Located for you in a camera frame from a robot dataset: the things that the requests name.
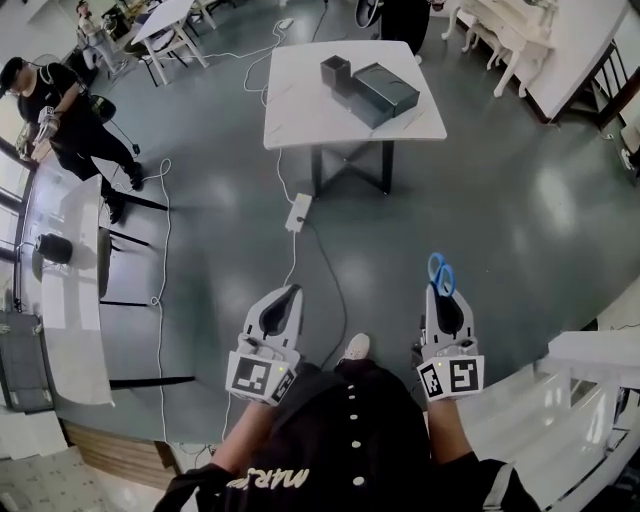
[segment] shoe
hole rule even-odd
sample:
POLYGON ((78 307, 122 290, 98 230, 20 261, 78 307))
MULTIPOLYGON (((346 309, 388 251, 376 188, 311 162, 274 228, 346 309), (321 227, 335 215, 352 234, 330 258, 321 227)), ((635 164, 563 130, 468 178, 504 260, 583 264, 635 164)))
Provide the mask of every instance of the shoe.
POLYGON ((107 206, 109 207, 109 221, 111 224, 115 224, 124 213, 124 201, 110 201, 107 206))
POLYGON ((134 162, 132 168, 125 169, 125 173, 129 175, 129 183, 131 183, 131 188, 136 192, 142 190, 142 183, 144 178, 144 176, 142 176, 142 166, 138 162, 134 162))
POLYGON ((344 355, 342 359, 365 359, 369 354, 369 346, 371 345, 371 341, 369 340, 369 336, 366 334, 360 333, 356 334, 353 339, 349 342, 349 346, 347 350, 344 351, 344 355))
POLYGON ((620 154, 622 155, 622 161, 624 162, 625 167, 629 170, 629 171, 637 171, 637 169, 635 168, 635 166, 631 163, 631 152, 628 149, 623 149, 622 151, 620 151, 620 154))

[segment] small black cup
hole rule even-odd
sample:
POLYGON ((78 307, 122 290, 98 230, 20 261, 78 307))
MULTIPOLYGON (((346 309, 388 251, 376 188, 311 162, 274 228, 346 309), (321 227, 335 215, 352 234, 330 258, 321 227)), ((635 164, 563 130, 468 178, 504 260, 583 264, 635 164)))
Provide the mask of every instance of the small black cup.
POLYGON ((61 236, 45 233, 36 240, 36 251, 49 261, 65 264, 71 261, 73 244, 61 236))

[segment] blue scissors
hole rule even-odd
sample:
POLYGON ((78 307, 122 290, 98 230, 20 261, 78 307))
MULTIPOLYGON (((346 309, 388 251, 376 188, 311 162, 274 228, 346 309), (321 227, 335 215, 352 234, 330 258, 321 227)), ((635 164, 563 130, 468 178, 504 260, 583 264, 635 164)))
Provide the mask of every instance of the blue scissors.
POLYGON ((453 268, 448 265, 444 256, 439 252, 434 252, 429 256, 429 279, 433 283, 436 291, 441 297, 451 297, 456 290, 456 279, 453 275, 453 268))

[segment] white sneaker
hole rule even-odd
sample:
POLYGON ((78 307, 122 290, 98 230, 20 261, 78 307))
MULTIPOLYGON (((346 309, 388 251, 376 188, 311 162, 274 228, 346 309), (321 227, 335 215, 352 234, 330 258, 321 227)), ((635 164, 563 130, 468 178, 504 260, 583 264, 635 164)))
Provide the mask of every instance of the white sneaker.
POLYGON ((347 350, 344 351, 342 359, 364 359, 369 354, 370 345, 371 342, 369 340, 369 336, 362 333, 356 334, 349 342, 349 346, 347 347, 347 350))
POLYGON ((633 164, 629 160, 629 158, 631 157, 631 153, 629 152, 629 150, 623 149, 622 151, 620 151, 620 154, 622 155, 622 161, 624 162, 625 167, 630 171, 634 171, 635 168, 633 167, 633 164))

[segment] black box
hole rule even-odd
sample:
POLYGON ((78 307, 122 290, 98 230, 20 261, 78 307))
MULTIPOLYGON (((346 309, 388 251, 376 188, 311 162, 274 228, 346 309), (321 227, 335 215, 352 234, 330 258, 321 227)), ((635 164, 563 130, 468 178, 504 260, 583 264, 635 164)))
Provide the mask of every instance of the black box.
POLYGON ((351 80, 351 63, 334 55, 320 63, 322 82, 332 89, 337 85, 345 85, 351 80))
POLYGON ((420 91, 377 62, 356 71, 353 80, 393 105, 392 117, 397 117, 418 104, 420 91))
POLYGON ((334 87, 331 96, 371 129, 393 117, 393 105, 357 80, 334 87))

